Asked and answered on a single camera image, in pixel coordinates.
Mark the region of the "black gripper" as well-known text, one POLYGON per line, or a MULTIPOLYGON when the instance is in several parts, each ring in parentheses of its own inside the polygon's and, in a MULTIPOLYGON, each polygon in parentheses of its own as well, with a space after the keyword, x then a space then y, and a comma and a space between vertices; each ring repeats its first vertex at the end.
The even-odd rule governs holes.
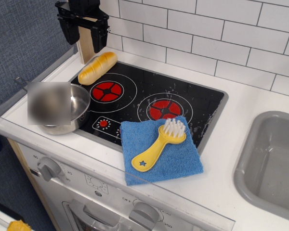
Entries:
POLYGON ((79 38, 79 28, 91 29, 93 50, 99 53, 107 46, 109 16, 100 9, 99 0, 57 1, 58 20, 63 34, 70 45, 79 38))

